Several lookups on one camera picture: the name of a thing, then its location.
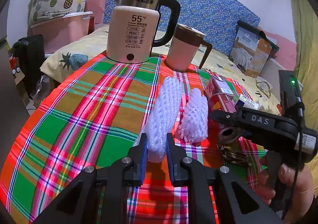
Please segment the red soda can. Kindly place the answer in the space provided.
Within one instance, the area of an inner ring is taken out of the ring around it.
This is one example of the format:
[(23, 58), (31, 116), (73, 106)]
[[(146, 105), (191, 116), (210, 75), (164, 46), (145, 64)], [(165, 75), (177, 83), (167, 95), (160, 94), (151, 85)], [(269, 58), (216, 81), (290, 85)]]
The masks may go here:
[(236, 112), (233, 96), (214, 94), (208, 101), (208, 107), (209, 138), (214, 138), (220, 144), (231, 144), (242, 136), (243, 130), (230, 123), (232, 114)]

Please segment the long white foam net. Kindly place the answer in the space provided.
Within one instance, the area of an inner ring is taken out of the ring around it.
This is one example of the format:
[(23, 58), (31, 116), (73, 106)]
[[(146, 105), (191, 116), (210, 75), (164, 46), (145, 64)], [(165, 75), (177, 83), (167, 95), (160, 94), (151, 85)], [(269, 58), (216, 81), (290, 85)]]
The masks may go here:
[(183, 85), (171, 76), (164, 79), (150, 115), (140, 134), (147, 136), (148, 161), (160, 163), (167, 152), (167, 134), (175, 125), (182, 99)]

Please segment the red snack box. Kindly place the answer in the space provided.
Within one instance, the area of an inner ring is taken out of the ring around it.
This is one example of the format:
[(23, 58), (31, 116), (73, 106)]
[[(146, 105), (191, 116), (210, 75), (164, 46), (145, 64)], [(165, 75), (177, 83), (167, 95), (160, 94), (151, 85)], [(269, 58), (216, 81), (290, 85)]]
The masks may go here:
[(204, 88), (204, 94), (207, 97), (207, 100), (212, 98), (215, 94), (225, 94), (229, 96), (234, 96), (233, 91), (230, 89), (229, 85), (221, 79), (219, 76), (210, 77), (207, 86)]

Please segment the short white foam net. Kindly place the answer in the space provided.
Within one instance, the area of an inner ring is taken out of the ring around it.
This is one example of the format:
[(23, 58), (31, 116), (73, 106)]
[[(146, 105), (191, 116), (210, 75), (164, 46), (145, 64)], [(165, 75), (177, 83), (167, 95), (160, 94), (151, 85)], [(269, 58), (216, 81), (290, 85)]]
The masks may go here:
[(184, 108), (177, 136), (190, 144), (206, 140), (208, 137), (207, 118), (207, 98), (198, 88), (193, 88)]

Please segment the white panel board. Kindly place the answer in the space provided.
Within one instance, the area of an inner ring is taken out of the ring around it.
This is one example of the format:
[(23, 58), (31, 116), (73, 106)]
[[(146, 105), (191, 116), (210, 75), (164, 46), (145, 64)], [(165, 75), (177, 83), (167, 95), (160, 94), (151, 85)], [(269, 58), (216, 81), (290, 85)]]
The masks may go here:
[(272, 85), (271, 92), (277, 99), (280, 98), (279, 70), (285, 70), (285, 68), (274, 59), (270, 58), (266, 61), (265, 66), (260, 73), (260, 77)]

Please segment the red plaid tablecloth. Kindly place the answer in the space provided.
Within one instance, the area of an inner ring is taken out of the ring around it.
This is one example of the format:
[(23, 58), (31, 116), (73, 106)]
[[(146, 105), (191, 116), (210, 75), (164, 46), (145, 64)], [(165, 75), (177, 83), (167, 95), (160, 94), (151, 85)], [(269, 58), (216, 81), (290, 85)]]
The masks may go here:
[[(203, 92), (212, 72), (194, 65), (174, 72), (165, 60), (154, 55), (133, 65), (100, 54), (51, 92), (22, 127), (1, 172), (1, 203), (15, 223), (32, 223), (84, 167), (103, 168), (126, 156), (167, 76), (183, 85), (175, 134), (190, 90)], [(199, 145), (175, 143), (205, 166), (225, 163), (214, 137)], [(238, 149), (251, 156), (252, 166), (229, 167), (255, 189), (265, 150), (244, 138)], [(128, 223), (188, 223), (187, 200), (186, 187), (171, 185), (166, 158), (147, 163), (143, 185), (128, 190)]]

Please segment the cardboard bedding box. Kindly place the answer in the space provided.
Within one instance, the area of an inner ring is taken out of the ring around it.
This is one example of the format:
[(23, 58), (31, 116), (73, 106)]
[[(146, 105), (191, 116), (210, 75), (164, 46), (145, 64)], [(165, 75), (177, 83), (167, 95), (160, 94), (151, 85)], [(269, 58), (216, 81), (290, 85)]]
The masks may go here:
[(267, 60), (279, 50), (262, 30), (237, 21), (237, 34), (229, 59), (246, 75), (256, 78)]

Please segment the pink brown mug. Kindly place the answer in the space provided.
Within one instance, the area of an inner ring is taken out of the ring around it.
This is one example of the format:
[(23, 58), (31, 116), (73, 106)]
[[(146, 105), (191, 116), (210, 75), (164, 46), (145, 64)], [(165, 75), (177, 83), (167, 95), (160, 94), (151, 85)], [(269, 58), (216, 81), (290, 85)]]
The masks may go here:
[(200, 45), (203, 45), (206, 50), (198, 66), (201, 69), (213, 48), (211, 43), (204, 40), (205, 36), (195, 28), (178, 23), (166, 58), (168, 67), (178, 72), (187, 71)]

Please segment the olive yellow curtain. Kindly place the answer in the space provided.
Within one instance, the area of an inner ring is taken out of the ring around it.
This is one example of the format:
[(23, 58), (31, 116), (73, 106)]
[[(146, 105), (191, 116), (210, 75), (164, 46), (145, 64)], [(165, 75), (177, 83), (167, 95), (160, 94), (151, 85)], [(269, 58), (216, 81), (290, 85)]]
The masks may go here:
[(317, 15), (308, 0), (291, 0), (291, 4), (297, 43), (295, 72), (303, 84), (304, 120), (307, 127), (317, 130)]

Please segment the pink electric kettle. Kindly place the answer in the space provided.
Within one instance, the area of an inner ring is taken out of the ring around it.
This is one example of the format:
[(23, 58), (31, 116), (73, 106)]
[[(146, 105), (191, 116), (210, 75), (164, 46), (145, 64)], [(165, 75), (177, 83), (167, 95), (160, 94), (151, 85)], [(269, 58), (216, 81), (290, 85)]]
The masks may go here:
[[(120, 63), (143, 63), (154, 47), (167, 44), (173, 37), (180, 14), (177, 0), (114, 0), (111, 11), (106, 56)], [(170, 9), (165, 35), (156, 40), (160, 8)]]

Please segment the pink plastic tub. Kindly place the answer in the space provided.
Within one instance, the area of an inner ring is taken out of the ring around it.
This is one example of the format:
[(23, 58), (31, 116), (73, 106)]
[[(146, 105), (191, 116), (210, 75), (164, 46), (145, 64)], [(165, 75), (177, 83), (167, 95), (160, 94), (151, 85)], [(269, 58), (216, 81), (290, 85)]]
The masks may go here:
[(30, 27), (33, 35), (44, 38), (44, 52), (51, 54), (88, 34), (92, 11), (70, 13), (63, 17), (36, 23)]

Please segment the black bag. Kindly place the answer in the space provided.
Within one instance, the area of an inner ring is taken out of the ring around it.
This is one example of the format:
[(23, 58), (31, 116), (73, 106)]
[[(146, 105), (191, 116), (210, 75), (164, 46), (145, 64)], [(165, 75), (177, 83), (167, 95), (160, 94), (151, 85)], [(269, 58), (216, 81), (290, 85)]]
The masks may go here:
[(44, 38), (41, 34), (21, 38), (11, 50), (14, 57), (18, 58), (20, 69), (25, 75), (23, 83), (26, 92), (32, 98), (31, 94), (42, 75), (40, 66), (45, 61)]

